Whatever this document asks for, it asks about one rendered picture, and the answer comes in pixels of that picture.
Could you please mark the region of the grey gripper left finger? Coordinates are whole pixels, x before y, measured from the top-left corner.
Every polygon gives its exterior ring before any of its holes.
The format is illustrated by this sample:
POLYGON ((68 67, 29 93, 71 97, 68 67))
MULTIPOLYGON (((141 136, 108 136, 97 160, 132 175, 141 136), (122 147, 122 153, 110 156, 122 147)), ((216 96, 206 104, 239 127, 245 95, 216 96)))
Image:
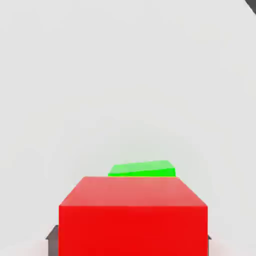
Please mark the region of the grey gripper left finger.
POLYGON ((59 256, 59 226, 55 225, 44 240, 33 243, 29 256, 59 256))

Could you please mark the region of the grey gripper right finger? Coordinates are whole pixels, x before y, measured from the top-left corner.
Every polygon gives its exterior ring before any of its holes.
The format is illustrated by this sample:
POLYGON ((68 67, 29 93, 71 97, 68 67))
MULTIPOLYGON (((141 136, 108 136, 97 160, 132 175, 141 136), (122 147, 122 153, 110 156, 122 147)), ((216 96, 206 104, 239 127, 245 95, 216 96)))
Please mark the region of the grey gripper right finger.
POLYGON ((208 256, 225 256, 226 246, 224 242, 211 234, 208 235, 208 256))

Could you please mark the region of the small red cube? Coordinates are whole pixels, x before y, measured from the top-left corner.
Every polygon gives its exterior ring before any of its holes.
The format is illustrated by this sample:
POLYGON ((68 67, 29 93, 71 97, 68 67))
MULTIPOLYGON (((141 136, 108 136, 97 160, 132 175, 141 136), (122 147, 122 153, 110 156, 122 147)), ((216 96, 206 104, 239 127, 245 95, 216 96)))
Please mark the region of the small red cube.
POLYGON ((59 256, 208 256, 208 207, 177 177, 84 177, 58 228, 59 256))

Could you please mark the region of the small green cube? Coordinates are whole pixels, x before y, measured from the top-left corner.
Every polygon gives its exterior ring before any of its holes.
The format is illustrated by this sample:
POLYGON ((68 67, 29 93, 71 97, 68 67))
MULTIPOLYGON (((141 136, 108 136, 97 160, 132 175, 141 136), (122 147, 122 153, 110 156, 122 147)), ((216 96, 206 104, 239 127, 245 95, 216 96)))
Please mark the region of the small green cube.
POLYGON ((109 177, 175 177, 176 169, 168 160, 115 164, 109 177))

